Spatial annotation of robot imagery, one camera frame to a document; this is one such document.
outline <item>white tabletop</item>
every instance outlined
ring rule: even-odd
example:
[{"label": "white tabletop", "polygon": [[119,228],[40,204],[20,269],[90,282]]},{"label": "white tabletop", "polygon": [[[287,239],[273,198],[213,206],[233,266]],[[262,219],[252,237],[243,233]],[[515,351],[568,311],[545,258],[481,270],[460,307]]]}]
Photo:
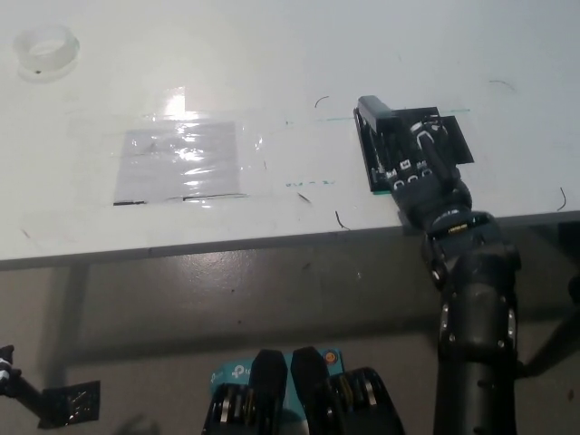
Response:
[{"label": "white tabletop", "polygon": [[[348,232],[336,214],[351,234],[401,227],[392,199],[369,190],[350,119],[367,94],[457,116],[474,208],[578,218],[579,15],[576,0],[11,3],[0,265],[273,246]],[[17,73],[13,40],[40,24],[68,26],[81,45],[54,82]],[[263,139],[237,143],[245,196],[113,207],[123,132],[176,111],[229,117]]]}]

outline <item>gray floor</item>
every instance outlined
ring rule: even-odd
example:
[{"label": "gray floor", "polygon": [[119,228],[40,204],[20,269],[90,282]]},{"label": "gray floor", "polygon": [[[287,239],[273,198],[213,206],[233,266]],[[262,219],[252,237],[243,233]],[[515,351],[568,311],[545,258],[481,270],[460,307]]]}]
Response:
[{"label": "gray floor", "polygon": [[[525,265],[526,359],[571,311],[566,284],[577,267],[546,229],[508,235]],[[438,295],[416,237],[3,272],[0,292],[0,343],[16,346],[30,381],[101,380],[100,421],[58,433],[200,433],[208,378],[222,362],[306,344],[340,347],[347,368],[376,368],[408,433],[430,433]],[[521,434],[578,433],[579,362],[519,382]],[[2,434],[37,433],[14,401],[0,401],[0,416]]]}]

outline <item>clear tape roll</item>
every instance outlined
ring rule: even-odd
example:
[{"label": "clear tape roll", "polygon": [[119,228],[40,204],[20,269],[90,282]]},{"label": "clear tape roll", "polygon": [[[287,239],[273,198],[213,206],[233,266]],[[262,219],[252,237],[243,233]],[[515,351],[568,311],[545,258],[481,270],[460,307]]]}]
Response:
[{"label": "clear tape roll", "polygon": [[74,61],[79,41],[63,25],[46,25],[22,32],[14,40],[20,64],[34,73],[59,71]]}]

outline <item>teal box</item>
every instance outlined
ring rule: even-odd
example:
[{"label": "teal box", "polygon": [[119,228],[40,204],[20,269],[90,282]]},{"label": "teal box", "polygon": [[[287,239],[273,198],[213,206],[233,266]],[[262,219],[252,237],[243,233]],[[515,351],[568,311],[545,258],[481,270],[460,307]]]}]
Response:
[{"label": "teal box", "polygon": [[[338,349],[317,349],[326,361],[328,372],[333,374],[342,373],[343,357]],[[288,367],[288,379],[286,380],[286,395],[284,398],[284,406],[282,411],[282,422],[290,423],[296,421],[306,420],[305,412],[302,404],[296,395],[296,387],[290,373],[290,364],[292,363],[292,354],[286,353],[284,355],[286,366]],[[219,369],[211,374],[211,381],[209,390],[211,394],[216,391],[216,388],[222,383],[239,383],[247,384],[250,380],[250,372],[254,358],[246,358],[243,360],[236,360],[226,362]]]}]

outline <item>black electronic device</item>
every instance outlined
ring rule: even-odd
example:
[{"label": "black electronic device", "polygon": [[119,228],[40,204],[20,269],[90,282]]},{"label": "black electronic device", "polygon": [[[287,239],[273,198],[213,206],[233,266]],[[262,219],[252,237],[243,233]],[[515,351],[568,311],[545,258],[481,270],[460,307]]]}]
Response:
[{"label": "black electronic device", "polygon": [[0,349],[0,395],[16,399],[40,419],[40,429],[58,429],[99,419],[101,384],[86,382],[42,392],[13,367],[13,346]]}]

